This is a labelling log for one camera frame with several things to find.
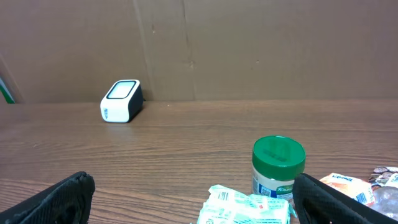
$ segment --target device screen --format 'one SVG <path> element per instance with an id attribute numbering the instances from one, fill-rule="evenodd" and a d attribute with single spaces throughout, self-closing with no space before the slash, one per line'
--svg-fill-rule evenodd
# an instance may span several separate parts
<path id="1" fill-rule="evenodd" d="M 108 94 L 108 99 L 123 99 L 127 97 L 136 84 L 135 81 L 121 81 L 118 82 L 111 92 Z"/>

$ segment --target white plastic wrapper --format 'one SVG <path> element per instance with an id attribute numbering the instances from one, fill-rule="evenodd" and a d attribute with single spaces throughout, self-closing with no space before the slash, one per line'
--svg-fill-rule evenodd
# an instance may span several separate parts
<path id="1" fill-rule="evenodd" d="M 198 224 L 287 224 L 294 211 L 285 199 L 262 195 L 246 196 L 233 189 L 215 185 L 200 210 Z"/>

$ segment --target green lid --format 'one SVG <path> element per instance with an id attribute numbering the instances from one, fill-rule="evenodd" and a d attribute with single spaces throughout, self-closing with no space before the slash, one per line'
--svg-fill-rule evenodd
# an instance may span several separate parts
<path id="1" fill-rule="evenodd" d="M 275 180 L 293 180 L 304 171 L 303 146 L 284 136 L 266 136 L 254 143 L 253 166 L 263 176 Z"/>

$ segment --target snack package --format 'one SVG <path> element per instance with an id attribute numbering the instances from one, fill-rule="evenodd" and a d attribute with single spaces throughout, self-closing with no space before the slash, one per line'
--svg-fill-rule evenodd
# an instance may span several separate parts
<path id="1" fill-rule="evenodd" d="M 320 181 L 366 206 L 374 204 L 372 185 L 366 181 L 335 173 L 329 174 Z"/>
<path id="2" fill-rule="evenodd" d="M 380 187 L 386 186 L 386 184 L 389 182 L 390 179 L 392 179 L 390 184 L 393 184 L 392 182 L 394 181 L 394 178 L 392 178 L 392 175 L 396 173 L 398 173 L 397 167 L 384 167 L 384 166 L 376 167 L 373 170 L 371 177 L 369 178 L 369 183 L 372 184 L 372 189 L 377 190 Z"/>
<path id="3" fill-rule="evenodd" d="M 200 210 L 197 224 L 289 224 L 289 212 L 294 212 L 285 199 L 246 196 L 221 185 L 210 187 L 209 192 L 209 199 Z"/>

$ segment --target brown cardboard wall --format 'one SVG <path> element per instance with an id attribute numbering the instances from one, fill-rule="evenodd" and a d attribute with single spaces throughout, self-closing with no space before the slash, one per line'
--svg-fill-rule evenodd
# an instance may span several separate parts
<path id="1" fill-rule="evenodd" d="M 3 0 L 20 102 L 396 98 L 396 0 Z"/>

